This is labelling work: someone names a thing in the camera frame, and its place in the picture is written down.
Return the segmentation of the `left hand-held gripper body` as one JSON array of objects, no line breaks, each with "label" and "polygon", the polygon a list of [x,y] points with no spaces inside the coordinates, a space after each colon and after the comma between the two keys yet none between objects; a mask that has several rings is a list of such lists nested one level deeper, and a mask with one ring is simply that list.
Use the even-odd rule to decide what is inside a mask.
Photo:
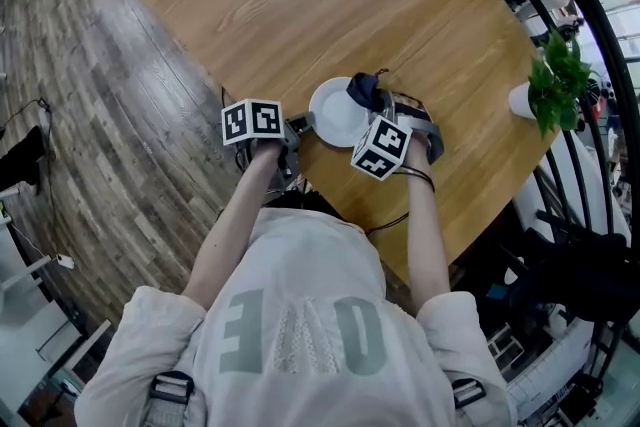
[{"label": "left hand-held gripper body", "polygon": [[245,167],[261,142],[279,141],[278,180],[294,181],[299,176],[299,135],[284,118],[279,101],[244,99],[224,107],[221,117],[223,144],[236,147]]}]

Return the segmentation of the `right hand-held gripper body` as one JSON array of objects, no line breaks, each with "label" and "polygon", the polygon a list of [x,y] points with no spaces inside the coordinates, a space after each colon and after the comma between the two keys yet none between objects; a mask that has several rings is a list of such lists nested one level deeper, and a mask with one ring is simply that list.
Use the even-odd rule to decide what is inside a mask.
[{"label": "right hand-held gripper body", "polygon": [[424,104],[411,96],[396,93],[397,121],[391,122],[381,115],[383,100],[377,90],[375,99],[381,103],[368,109],[369,126],[354,147],[351,166],[379,181],[386,180],[405,161],[411,136],[419,132],[428,140],[426,157],[430,164],[444,153],[440,128]]}]

